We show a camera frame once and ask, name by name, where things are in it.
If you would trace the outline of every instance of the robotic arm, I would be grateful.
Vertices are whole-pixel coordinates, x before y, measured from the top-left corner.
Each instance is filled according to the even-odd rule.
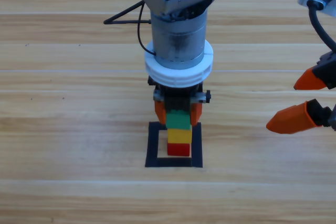
[[[143,0],[104,22],[138,25],[148,84],[155,86],[155,112],[168,130],[168,155],[190,155],[192,127],[202,114],[202,104],[211,99],[210,91],[203,92],[203,81],[213,65],[213,49],[205,39],[207,9],[213,1]],[[141,20],[145,4],[151,20]],[[115,21],[138,7],[138,20]],[[142,23],[152,25],[153,40],[147,47],[140,39]]]
[[[334,0],[299,0],[299,4],[309,9],[312,26],[331,52],[323,55],[315,67],[305,71],[294,86],[296,90],[336,88],[336,43],[323,29],[317,17],[318,11],[336,16],[335,3]],[[279,134],[294,134],[322,126],[332,127],[336,131],[336,106],[333,110],[323,108],[314,99],[279,111],[269,121],[267,129]]]

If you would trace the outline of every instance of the wood grain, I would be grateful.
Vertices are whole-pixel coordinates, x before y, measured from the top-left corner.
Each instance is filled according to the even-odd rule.
[[[266,129],[291,105],[335,103],[334,91],[293,90],[328,52],[307,10],[216,0],[204,168],[148,169],[157,118],[136,27],[102,24],[137,1],[0,0],[0,223],[335,224],[334,132]],[[150,41],[150,26],[141,34]]]

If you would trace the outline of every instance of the lego block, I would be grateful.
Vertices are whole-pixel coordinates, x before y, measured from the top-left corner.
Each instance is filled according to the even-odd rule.
[[[202,115],[202,104],[194,103],[191,106],[190,121],[192,126],[196,126]]]
[[[163,102],[155,101],[155,112],[161,124],[166,124],[166,109]]]
[[[168,156],[190,156],[190,144],[167,144]]]
[[[166,113],[167,129],[190,130],[190,114],[182,110],[172,110]]]
[[[191,144],[192,130],[168,129],[167,131],[169,144]]]

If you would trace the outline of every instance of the black tape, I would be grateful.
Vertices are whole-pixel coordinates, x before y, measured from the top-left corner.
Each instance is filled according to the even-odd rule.
[[[193,127],[191,157],[157,157],[159,132],[167,128],[160,122],[150,122],[148,127],[148,145],[145,167],[203,167],[202,125]]]

